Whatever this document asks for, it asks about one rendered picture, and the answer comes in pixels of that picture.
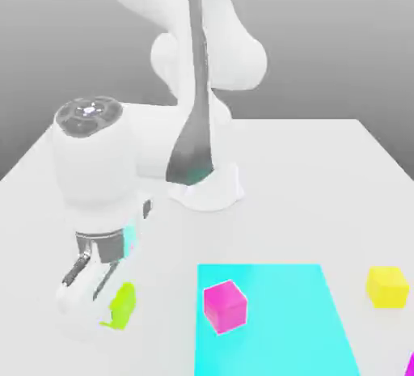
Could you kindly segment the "small yellow cube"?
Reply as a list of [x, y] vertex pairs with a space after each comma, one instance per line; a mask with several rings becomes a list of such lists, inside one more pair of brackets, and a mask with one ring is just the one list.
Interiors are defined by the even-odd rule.
[[366, 293], [375, 308], [404, 308], [409, 289], [408, 281], [400, 268], [370, 267], [366, 281]]

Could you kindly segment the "small lime green cube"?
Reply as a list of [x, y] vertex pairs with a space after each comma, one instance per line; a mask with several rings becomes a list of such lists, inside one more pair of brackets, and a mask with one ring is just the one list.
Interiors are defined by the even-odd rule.
[[124, 330], [136, 306], [135, 287], [132, 282], [125, 282], [116, 292], [116, 296], [109, 305], [111, 320], [100, 322], [104, 327], [115, 330]]

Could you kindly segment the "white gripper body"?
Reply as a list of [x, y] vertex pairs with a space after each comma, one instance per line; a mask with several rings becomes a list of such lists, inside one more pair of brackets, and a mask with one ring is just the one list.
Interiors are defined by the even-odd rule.
[[56, 293], [57, 325], [64, 334], [96, 334], [107, 305], [110, 280], [120, 261], [102, 264], [80, 256]]

